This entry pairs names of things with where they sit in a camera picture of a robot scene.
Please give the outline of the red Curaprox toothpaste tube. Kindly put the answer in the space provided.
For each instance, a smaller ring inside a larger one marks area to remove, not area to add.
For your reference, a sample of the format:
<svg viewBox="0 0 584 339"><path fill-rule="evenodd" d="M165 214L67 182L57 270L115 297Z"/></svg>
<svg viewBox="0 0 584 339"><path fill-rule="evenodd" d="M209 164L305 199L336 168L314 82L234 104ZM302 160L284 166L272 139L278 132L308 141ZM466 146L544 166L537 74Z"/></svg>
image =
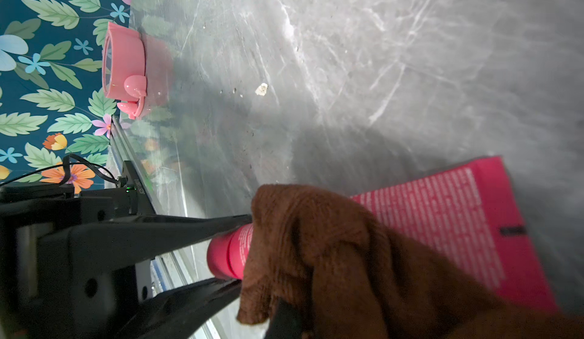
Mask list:
<svg viewBox="0 0 584 339"><path fill-rule="evenodd" d="M448 258L497 296L535 310L558 310L502 158L469 161L349 202Z"/></svg>

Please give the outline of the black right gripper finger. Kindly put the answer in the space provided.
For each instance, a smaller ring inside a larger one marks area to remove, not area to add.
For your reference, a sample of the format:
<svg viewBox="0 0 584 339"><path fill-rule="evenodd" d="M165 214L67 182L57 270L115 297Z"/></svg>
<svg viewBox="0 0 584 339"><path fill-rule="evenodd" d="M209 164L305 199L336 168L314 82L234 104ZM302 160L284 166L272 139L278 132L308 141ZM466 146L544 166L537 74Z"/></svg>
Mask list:
<svg viewBox="0 0 584 339"><path fill-rule="evenodd" d="M283 299L279 299L275 314L269 320L264 339L301 339L302 337L301 313Z"/></svg>

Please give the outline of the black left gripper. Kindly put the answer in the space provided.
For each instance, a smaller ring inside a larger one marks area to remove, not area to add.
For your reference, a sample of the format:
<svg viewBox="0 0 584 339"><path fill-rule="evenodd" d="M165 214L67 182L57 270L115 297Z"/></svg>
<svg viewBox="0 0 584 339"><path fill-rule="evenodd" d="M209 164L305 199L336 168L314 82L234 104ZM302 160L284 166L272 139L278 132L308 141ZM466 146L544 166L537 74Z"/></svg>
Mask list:
<svg viewBox="0 0 584 339"><path fill-rule="evenodd" d="M240 296L240 280L209 278L152 298L150 260L232 232L249 214L136 215L150 210L130 161L117 187L80 196L71 185L2 187L1 292L29 337L188 338Z"/></svg>

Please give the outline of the brown cloth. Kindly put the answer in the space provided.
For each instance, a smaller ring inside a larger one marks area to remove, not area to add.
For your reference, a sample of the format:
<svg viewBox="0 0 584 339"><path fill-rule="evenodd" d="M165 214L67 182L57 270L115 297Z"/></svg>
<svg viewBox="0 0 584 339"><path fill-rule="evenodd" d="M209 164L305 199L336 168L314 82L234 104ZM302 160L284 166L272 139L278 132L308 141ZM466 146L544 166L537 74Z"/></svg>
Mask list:
<svg viewBox="0 0 584 339"><path fill-rule="evenodd" d="M581 338L583 320L507 303L362 205L308 185L263 185L238 321L299 311L306 338Z"/></svg>

